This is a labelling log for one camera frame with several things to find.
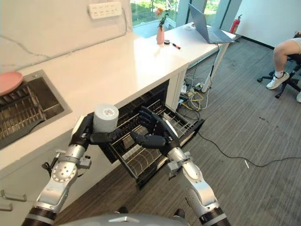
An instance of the drawer handle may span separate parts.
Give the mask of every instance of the drawer handle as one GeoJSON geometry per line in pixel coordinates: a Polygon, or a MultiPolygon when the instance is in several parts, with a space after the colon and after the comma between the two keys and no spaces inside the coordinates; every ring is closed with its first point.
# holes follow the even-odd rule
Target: drawer handle
{"type": "Polygon", "coordinates": [[[0,193],[1,193],[1,196],[2,196],[3,199],[19,201],[19,202],[26,202],[27,201],[27,197],[26,197],[25,194],[23,195],[23,199],[17,199],[17,198],[7,197],[4,193],[4,190],[1,190],[0,193]]]}
{"type": "Polygon", "coordinates": [[[9,209],[3,209],[3,208],[0,208],[0,211],[6,211],[6,212],[11,212],[13,211],[13,204],[9,204],[9,209]]]}

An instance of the open dishwasher drawer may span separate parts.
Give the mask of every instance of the open dishwasher drawer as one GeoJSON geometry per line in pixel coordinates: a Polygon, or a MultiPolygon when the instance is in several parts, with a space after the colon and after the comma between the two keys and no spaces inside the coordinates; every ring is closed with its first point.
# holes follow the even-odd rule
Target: open dishwasher drawer
{"type": "MultiPolygon", "coordinates": [[[[181,115],[165,106],[161,100],[150,104],[148,108],[171,123],[178,134],[181,146],[198,132],[204,122],[202,119],[195,124],[186,121],[181,115]]],[[[138,114],[126,121],[119,121],[118,128],[121,129],[120,136],[110,144],[101,144],[100,147],[111,162],[120,160],[128,173],[135,178],[138,187],[142,188],[164,165],[167,158],[158,149],[143,148],[135,144],[131,138],[132,130],[139,134],[148,134],[147,129],[139,124],[138,114]]]]}

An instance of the cabinet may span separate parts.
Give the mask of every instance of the cabinet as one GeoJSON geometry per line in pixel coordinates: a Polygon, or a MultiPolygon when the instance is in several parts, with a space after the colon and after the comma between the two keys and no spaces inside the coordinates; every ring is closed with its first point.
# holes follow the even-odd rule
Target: cabinet
{"type": "MultiPolygon", "coordinates": [[[[41,167],[41,164],[46,161],[51,162],[57,149],[66,150],[70,141],[70,133],[64,136],[63,140],[60,139],[59,144],[54,145],[35,159],[0,179],[0,190],[4,190],[7,197],[22,198],[23,194],[27,196],[26,202],[0,198],[2,208],[8,207],[10,203],[13,204],[12,212],[0,211],[1,226],[21,225],[38,195],[49,181],[49,174],[41,167]]],[[[85,174],[72,185],[62,209],[78,199],[119,163],[110,163],[98,146],[90,146],[86,151],[86,155],[91,156],[91,168],[86,172],[84,170],[80,171],[80,173],[84,172],[85,174]]]]}

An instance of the pink plate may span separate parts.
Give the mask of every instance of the pink plate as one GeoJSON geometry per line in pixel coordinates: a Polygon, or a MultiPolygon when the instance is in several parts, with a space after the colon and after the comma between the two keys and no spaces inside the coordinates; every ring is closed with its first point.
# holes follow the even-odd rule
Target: pink plate
{"type": "Polygon", "coordinates": [[[0,74],[0,96],[3,96],[16,89],[23,80],[19,72],[6,72],[0,74]]]}

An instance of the gray laptop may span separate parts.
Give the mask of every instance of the gray laptop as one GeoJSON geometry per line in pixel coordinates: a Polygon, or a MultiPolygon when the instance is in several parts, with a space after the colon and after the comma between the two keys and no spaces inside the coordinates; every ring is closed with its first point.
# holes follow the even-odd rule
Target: gray laptop
{"type": "Polygon", "coordinates": [[[189,3],[190,12],[193,18],[193,23],[197,31],[204,37],[208,43],[227,43],[233,42],[224,32],[216,27],[208,27],[206,24],[205,15],[189,3]]]}

